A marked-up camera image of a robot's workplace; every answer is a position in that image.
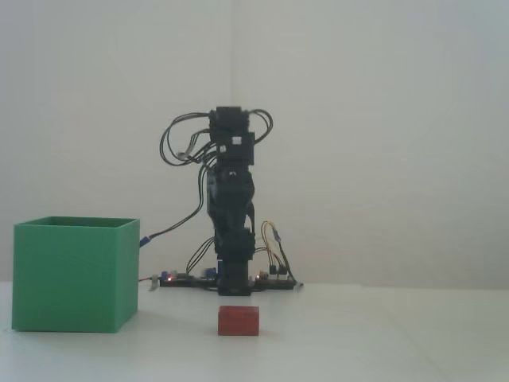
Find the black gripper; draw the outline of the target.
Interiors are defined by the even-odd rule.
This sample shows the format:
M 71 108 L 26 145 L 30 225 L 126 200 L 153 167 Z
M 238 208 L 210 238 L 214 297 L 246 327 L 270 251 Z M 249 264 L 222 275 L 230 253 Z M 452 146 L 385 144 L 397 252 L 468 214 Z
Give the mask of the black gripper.
M 255 234 L 254 194 L 255 184 L 249 165 L 216 163 L 207 169 L 207 212 L 218 240 L 237 231 L 241 236 Z M 237 209 L 216 200 L 230 198 L 239 199 L 241 220 Z

